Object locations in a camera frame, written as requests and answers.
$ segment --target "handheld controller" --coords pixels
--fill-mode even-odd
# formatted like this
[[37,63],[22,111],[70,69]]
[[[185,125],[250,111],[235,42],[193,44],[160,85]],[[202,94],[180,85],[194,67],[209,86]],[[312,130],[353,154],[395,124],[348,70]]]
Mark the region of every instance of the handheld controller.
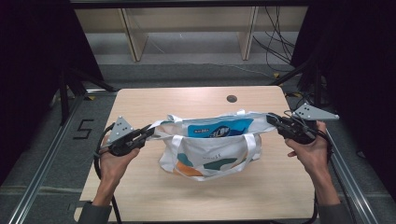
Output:
[[267,115],[267,122],[274,125],[280,135],[303,145],[313,142],[317,137],[319,119],[335,120],[339,117],[307,104],[294,111],[290,118],[280,117],[274,113]]
[[142,129],[134,129],[122,116],[109,127],[111,130],[107,142],[102,148],[108,150],[114,156],[124,156],[135,148],[141,148],[146,144],[146,139],[154,134],[154,128],[150,125]]

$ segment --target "aluminum rail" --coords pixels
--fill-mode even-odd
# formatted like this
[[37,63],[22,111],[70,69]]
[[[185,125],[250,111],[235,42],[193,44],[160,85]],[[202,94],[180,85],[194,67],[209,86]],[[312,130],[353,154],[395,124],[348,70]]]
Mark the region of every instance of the aluminum rail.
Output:
[[40,163],[35,175],[30,182],[29,186],[27,187],[26,191],[24,192],[20,202],[16,206],[12,216],[9,220],[9,224],[19,224],[23,223],[26,219],[27,214],[29,213],[30,208],[35,200],[35,197],[40,190],[40,187],[47,176],[47,173],[55,159],[56,154],[59,151],[60,145],[64,140],[64,135],[68,131],[70,121],[72,120],[73,116],[76,114],[78,107],[81,105],[82,101],[84,100],[84,96],[77,96],[75,98],[75,102],[71,107],[71,113],[68,119],[65,121],[64,125],[62,125],[58,132],[56,133],[52,143],[49,146],[49,149],[44,156],[43,161]]
[[341,157],[340,151],[332,140],[332,136],[330,135],[328,130],[327,134],[329,135],[329,138],[332,141],[333,145],[332,150],[334,151],[334,153],[332,154],[332,161],[334,162],[335,169],[337,169],[340,178],[345,184],[346,190],[349,193],[349,196],[352,199],[353,203],[355,204],[356,209],[361,215],[362,221],[366,224],[379,223],[377,218],[375,217],[372,208],[370,207],[369,202],[361,191],[361,188],[359,187],[358,183],[356,182],[355,178],[347,167],[346,162]]

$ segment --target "round hole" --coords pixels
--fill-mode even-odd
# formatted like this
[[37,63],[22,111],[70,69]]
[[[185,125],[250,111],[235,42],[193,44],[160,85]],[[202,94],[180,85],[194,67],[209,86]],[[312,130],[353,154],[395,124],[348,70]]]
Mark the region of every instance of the round hole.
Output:
[[236,98],[236,96],[234,96],[234,95],[227,96],[227,101],[230,103],[235,103],[237,100],[238,100],[238,98]]

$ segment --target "blue printed logo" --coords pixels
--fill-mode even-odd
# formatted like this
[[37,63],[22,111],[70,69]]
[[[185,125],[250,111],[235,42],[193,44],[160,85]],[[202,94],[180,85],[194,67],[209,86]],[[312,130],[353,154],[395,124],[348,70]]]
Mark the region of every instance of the blue printed logo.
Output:
[[227,126],[220,126],[209,135],[209,138],[225,137],[230,133],[230,130]]

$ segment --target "metal frame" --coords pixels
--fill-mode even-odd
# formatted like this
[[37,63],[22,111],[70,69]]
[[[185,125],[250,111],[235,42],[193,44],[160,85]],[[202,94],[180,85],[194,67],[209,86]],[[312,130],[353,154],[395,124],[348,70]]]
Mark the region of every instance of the metal frame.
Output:
[[352,199],[353,203],[355,204],[356,209],[361,215],[361,219],[364,223],[367,224],[379,223],[377,218],[375,217],[373,209],[371,208],[369,202],[361,191],[361,188],[359,187],[358,183],[356,182],[355,178],[347,167],[346,162],[342,158],[340,151],[337,148],[337,145],[332,140],[332,136],[330,135],[329,131],[327,131],[327,134],[329,135],[330,141],[332,141],[333,145],[332,150],[334,151],[334,153],[332,155],[332,161],[334,162],[334,166],[337,171],[339,171],[340,178],[342,179],[343,183],[345,183],[346,190],[349,193],[349,196]]
[[[56,4],[40,1],[38,4]],[[329,0],[70,0],[73,8],[127,7],[301,7],[331,4]]]
[[54,139],[52,140],[49,149],[44,156],[43,161],[40,163],[35,175],[30,182],[29,186],[27,187],[26,191],[23,193],[20,202],[16,206],[14,212],[8,223],[17,224],[23,223],[26,219],[27,214],[29,213],[30,208],[33,205],[35,197],[40,190],[40,187],[55,159],[56,154],[59,151],[60,145],[64,140],[64,135],[69,129],[70,121],[72,120],[73,116],[76,114],[78,107],[81,105],[82,101],[84,100],[84,96],[77,96],[75,98],[75,102],[72,105],[71,113],[68,119],[65,121],[64,125],[62,125],[58,132],[56,133]]

